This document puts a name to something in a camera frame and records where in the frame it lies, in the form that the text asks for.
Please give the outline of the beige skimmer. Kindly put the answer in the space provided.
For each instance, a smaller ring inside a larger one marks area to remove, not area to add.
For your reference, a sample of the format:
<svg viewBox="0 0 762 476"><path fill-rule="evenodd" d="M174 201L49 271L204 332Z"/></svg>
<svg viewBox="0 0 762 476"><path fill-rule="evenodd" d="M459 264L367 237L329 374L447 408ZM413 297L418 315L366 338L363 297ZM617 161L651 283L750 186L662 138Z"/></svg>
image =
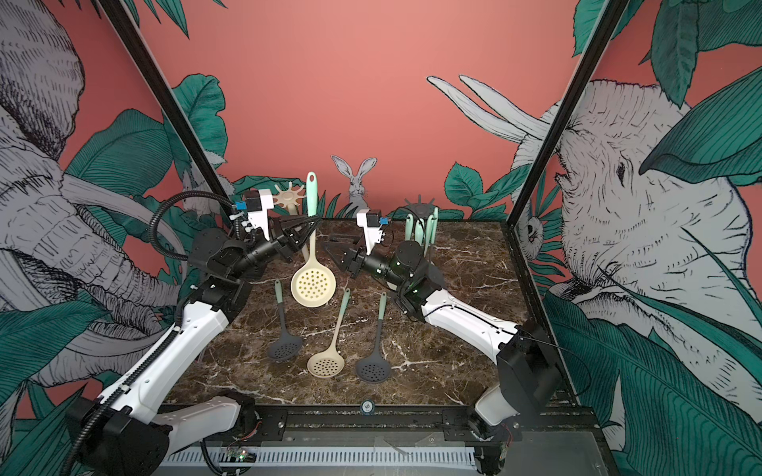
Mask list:
<svg viewBox="0 0 762 476"><path fill-rule="evenodd" d="M405 220L405 232L404 232L405 241L409 241L412 239L416 221L417 221L416 218L414 218L412 214L407 215Z"/></svg>
<svg viewBox="0 0 762 476"><path fill-rule="evenodd" d="M317 175L309 172L306 180L309 216L317 216L319 204L319 184ZM337 283L333 272L317 260L317 232L313 232L309 242L309 258L305 265L293 275L291 291L294 299L304 307L321 307L335 293Z"/></svg>
<svg viewBox="0 0 762 476"><path fill-rule="evenodd" d="M327 349L319 353L314 354L308 361L308 371L316 378L329 379L337 376L345 367L345 360L337 351L337 339L339 339L339 331L341 331L341 325L343 324L343 318L346 313L349 301L351 298L351 291L345 289L343 292L343 299L341 300L341 309L337 316L337 324L333 331L333 339Z"/></svg>

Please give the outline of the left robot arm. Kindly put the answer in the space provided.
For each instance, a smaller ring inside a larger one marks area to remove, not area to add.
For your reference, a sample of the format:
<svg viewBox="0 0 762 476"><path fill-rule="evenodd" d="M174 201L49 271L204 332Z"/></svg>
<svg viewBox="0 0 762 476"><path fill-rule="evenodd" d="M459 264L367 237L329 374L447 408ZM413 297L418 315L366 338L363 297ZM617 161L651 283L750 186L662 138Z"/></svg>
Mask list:
<svg viewBox="0 0 762 476"><path fill-rule="evenodd" d="M242 311L267 266L301 252L319 216L267 218L244 240L206 229L192 242L189 263L206 278L176 307L174 321L150 350L96 400L67 410L71 450L61 474L81 463L99 475L151 475L163 460L208 436L234 428L242 402L215 397L178 416L160 408L192 361Z"/></svg>

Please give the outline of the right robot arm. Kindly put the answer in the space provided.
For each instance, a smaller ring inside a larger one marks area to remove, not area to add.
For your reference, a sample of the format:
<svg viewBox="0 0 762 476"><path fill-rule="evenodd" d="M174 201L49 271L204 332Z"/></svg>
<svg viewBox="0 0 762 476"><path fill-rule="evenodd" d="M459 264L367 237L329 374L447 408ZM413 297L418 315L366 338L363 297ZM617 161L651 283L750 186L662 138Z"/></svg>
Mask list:
<svg viewBox="0 0 762 476"><path fill-rule="evenodd" d="M477 440L517 440L521 420L537 418L563 382L559 353L543 327L504 321L460 301L418 242L404 241L389 256L335 239L323 249L351 277L365 272L387 286L403 315L454 335L496 366L498 382L468 412Z"/></svg>

